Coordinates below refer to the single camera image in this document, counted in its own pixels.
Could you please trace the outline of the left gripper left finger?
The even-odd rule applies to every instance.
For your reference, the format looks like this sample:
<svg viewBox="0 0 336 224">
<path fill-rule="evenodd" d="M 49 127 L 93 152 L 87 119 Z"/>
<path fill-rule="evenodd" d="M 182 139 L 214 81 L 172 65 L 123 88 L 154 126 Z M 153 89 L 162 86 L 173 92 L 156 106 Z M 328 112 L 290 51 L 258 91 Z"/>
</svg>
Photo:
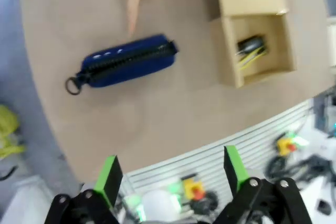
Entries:
<svg viewBox="0 0 336 224">
<path fill-rule="evenodd" d="M 45 223 L 118 223 L 111 209 L 116 203 L 122 177 L 118 157 L 108 157 L 93 189 L 74 198 L 67 194 L 54 197 Z"/>
</svg>

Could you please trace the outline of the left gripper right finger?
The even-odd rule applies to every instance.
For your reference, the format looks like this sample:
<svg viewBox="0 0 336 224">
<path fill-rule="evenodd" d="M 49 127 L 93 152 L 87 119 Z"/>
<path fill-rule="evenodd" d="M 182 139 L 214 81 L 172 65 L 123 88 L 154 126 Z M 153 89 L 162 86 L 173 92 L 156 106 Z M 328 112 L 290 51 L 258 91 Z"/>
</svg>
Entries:
<svg viewBox="0 0 336 224">
<path fill-rule="evenodd" d="M 224 147 L 224 170 L 233 199 L 223 209 L 223 223 L 312 223 L 295 181 L 274 183 L 250 177 L 235 146 Z"/>
</svg>

